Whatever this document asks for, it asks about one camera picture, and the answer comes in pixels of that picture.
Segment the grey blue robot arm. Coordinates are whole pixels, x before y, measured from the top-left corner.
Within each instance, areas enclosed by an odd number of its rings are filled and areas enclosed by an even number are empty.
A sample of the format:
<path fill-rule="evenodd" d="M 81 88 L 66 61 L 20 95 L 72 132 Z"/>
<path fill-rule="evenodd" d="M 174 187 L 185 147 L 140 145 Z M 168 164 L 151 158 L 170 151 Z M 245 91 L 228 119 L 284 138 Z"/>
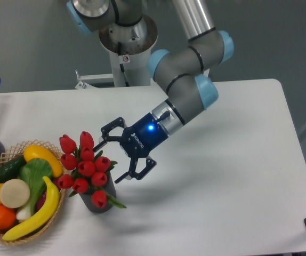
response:
<path fill-rule="evenodd" d="M 108 51 L 116 87 L 155 82 L 167 99 L 132 126 L 122 118 L 105 125 L 99 146 L 117 141 L 130 158 L 123 179 L 141 180 L 156 165 L 149 153 L 218 99 L 204 71 L 228 60 L 232 38 L 218 31 L 204 1 L 174 1 L 189 46 L 176 54 L 154 51 L 155 22 L 142 12 L 141 1 L 68 1 L 80 31 L 97 31 Z"/>

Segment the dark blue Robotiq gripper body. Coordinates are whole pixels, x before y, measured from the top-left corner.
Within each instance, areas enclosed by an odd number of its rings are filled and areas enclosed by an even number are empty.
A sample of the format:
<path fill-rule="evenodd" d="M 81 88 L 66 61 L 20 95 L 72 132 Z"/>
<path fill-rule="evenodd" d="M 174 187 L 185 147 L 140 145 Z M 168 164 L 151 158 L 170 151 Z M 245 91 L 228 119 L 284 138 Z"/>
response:
<path fill-rule="evenodd" d="M 146 158 L 168 138 L 167 133 L 151 113 L 124 129 L 120 146 L 128 157 Z"/>

